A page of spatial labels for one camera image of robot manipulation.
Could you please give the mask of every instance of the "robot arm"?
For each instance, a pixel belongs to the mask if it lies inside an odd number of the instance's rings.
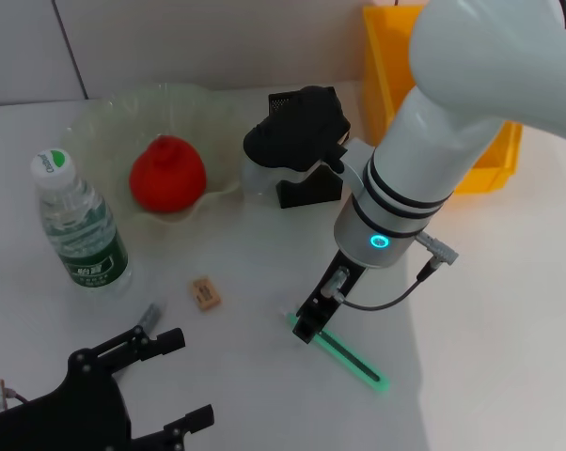
[[[343,167],[329,164],[352,195],[335,224],[339,252],[297,313],[307,343],[366,269],[395,264],[414,241],[433,253],[418,283],[454,261],[423,230],[504,120],[566,138],[566,31],[549,0],[431,0],[410,63],[417,86],[383,142],[353,140]]]

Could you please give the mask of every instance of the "connector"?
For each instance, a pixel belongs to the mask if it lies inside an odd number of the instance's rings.
[[[5,397],[6,397],[7,399],[16,399],[16,396],[17,396],[17,395],[18,395],[18,394],[16,393],[16,391],[13,390],[12,388],[6,388],[6,389],[5,389]]]
[[[447,263],[449,266],[452,265],[452,263],[454,263],[459,257],[459,255],[450,246],[425,232],[421,232],[417,235],[417,242],[422,244],[433,254],[433,257],[436,260],[433,262],[433,266],[436,266],[436,269],[439,268],[442,263]]]
[[[333,298],[338,303],[343,303],[346,298],[339,290],[343,287],[343,284],[346,283],[349,276],[350,271],[348,271],[348,268],[340,267],[334,272],[329,281],[322,286],[321,295],[326,299]]]

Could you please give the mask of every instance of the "black stripe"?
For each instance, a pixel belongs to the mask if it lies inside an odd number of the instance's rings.
[[[365,212],[362,211],[362,209],[360,208],[360,205],[358,205],[358,201],[356,200],[356,198],[354,196],[352,196],[352,205],[354,206],[354,210],[356,211],[356,214],[362,220],[363,223],[365,223],[367,226],[369,226],[373,230],[375,230],[375,231],[377,231],[381,234],[386,235],[389,238],[411,238],[411,237],[418,235],[419,233],[421,233],[425,229],[425,227],[423,227],[420,230],[417,230],[416,232],[405,232],[405,233],[404,232],[393,232],[392,230],[387,230],[386,228],[381,227],[380,225],[372,222],[372,220],[369,218],[369,216],[367,216],[365,214]]]
[[[80,85],[80,88],[83,90],[83,96],[85,96],[85,99],[88,100],[85,84],[83,83],[83,77],[80,74],[80,71],[78,70],[78,64],[76,64],[76,58],[74,58],[74,52],[72,51],[70,40],[68,39],[68,34],[66,33],[66,28],[64,27],[64,23],[61,20],[61,15],[59,14],[59,8],[57,7],[57,3],[55,2],[55,0],[52,0],[51,3],[54,6],[54,13],[57,18],[57,22],[59,23],[59,28],[61,29],[61,35],[66,41],[66,48],[68,49],[68,53],[70,54],[70,60],[72,62],[72,65],[74,66],[74,71],[76,72],[76,78],[78,79],[78,84]]]
[[[384,180],[377,173],[377,169],[375,169],[375,161],[373,160],[373,158],[370,159],[370,173],[373,175],[373,179],[375,180],[375,183],[377,183],[377,186],[379,186],[384,191],[384,193],[389,195],[392,199],[400,202],[401,204],[404,204],[408,207],[413,207],[414,209],[433,209],[435,207],[439,207],[448,200],[450,195],[452,195],[452,193],[450,193],[448,197],[442,200],[438,200],[437,202],[418,202],[396,193],[392,188],[385,184]]]
[[[363,174],[363,179],[365,182],[365,188],[367,188],[367,192],[370,194],[372,199],[377,202],[377,204],[384,210],[389,211],[396,216],[400,216],[401,218],[406,219],[425,219],[431,216],[434,216],[442,206],[438,207],[437,209],[425,213],[413,213],[411,211],[400,210],[393,205],[389,204],[385,199],[383,199],[373,188],[373,185],[370,184],[369,179],[369,167],[365,166],[365,173]]]

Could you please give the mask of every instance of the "white wall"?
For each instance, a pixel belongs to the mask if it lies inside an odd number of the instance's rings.
[[[364,4],[57,1],[89,97],[150,81],[235,88],[358,79]]]
[[[82,98],[51,0],[0,0],[0,104]]]
[[[359,79],[368,3],[394,0],[57,0],[92,97],[157,80]],[[0,0],[0,104],[82,98],[51,0]]]

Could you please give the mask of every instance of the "bottle cap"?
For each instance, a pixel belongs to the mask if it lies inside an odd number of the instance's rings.
[[[68,153],[51,148],[39,153],[30,164],[32,179],[44,190],[60,190],[76,178],[76,168]]]

